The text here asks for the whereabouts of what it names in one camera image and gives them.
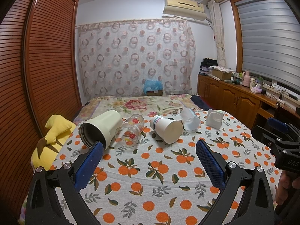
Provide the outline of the person's hand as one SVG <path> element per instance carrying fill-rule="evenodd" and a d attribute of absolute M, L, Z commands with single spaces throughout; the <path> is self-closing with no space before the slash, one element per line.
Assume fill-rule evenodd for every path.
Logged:
<path fill-rule="evenodd" d="M 275 201 L 278 205 L 282 205 L 288 198 L 288 190 L 293 187 L 299 189 L 299 178 L 291 179 L 285 170 L 282 171 L 278 187 L 276 190 Z"/>

